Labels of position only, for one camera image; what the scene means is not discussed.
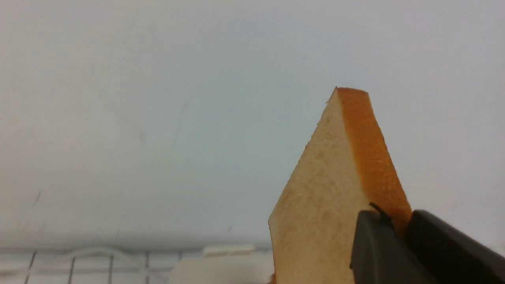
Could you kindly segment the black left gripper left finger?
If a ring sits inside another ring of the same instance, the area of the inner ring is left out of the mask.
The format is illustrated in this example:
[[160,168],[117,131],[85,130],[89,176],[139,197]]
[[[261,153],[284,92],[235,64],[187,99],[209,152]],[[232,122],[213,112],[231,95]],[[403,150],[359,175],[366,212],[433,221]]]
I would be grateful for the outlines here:
[[350,269],[356,284],[437,284],[420,264],[393,220],[375,203],[357,217]]

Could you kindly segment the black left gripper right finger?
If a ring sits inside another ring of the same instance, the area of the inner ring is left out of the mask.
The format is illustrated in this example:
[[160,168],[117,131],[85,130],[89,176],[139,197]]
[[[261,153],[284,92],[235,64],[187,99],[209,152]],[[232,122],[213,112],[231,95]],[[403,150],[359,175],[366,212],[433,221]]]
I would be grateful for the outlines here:
[[505,259],[425,210],[415,210],[406,244],[441,284],[503,284]]

